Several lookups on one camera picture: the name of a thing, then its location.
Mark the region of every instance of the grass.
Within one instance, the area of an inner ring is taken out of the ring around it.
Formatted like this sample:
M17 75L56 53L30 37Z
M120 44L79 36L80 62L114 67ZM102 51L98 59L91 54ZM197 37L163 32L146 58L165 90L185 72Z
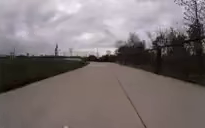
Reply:
M85 65L61 58L0 59L0 93Z

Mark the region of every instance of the concrete road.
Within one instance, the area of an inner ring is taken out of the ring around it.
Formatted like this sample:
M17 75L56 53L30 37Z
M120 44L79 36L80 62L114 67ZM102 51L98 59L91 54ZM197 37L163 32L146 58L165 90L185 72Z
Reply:
M110 63L0 95L0 128L205 128L205 88Z

